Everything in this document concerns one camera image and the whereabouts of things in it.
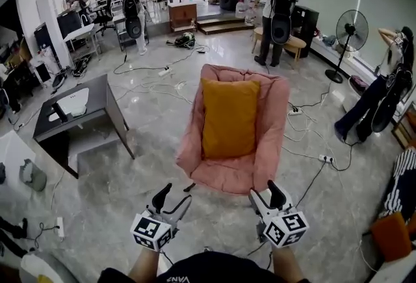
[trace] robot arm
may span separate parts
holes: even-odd
[[[267,239],[277,248],[286,247],[299,242],[309,229],[305,215],[296,211],[292,198],[282,187],[269,180],[268,189],[261,194],[250,191],[249,199],[260,216],[257,234],[260,242]]]
[[[158,192],[146,206],[141,214],[136,214],[130,232],[139,245],[159,252],[177,232],[177,222],[186,214],[192,196],[183,198],[172,211],[162,211],[166,196],[170,192],[172,184],[169,183],[164,189]]]

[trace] step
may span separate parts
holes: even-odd
[[[198,27],[205,27],[205,26],[210,26],[210,25],[243,23],[243,22],[244,22],[244,18],[221,17],[221,18],[211,18],[210,20],[198,20],[196,23],[198,24]]]
[[[233,31],[243,31],[243,30],[252,30],[254,29],[253,25],[246,25],[242,23],[229,23],[229,24],[220,24],[200,27],[200,31],[209,34],[224,33],[224,32],[233,32]]]

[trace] pink cushion chair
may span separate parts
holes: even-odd
[[[205,111],[200,84],[176,163],[195,183],[225,193],[248,195],[251,188],[264,191],[267,181],[274,180],[279,165],[289,101],[287,80],[280,76],[211,64],[202,67],[201,78],[221,82],[260,82],[255,125],[257,150],[240,158],[204,159],[202,129]]]

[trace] wooden stool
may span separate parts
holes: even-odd
[[[252,49],[252,54],[254,53],[254,49],[255,49],[255,45],[257,45],[257,41],[261,40],[263,37],[263,28],[262,27],[258,27],[256,29],[254,29],[254,46]],[[283,45],[283,48],[287,51],[291,51],[292,53],[294,53],[294,60],[295,62],[299,61],[299,57],[300,57],[300,50],[302,48],[306,47],[306,42],[304,42],[302,39],[299,39],[295,36],[291,36],[289,38],[289,40],[287,41],[286,44]]]

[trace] standing fan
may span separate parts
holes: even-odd
[[[350,46],[354,51],[361,49],[367,37],[369,36],[369,24],[364,15],[357,10],[348,10],[339,18],[337,24],[337,39],[338,43],[344,47],[338,65],[335,70],[326,70],[325,75],[331,81],[342,83],[343,78],[338,74],[339,66],[343,61],[347,46]]]

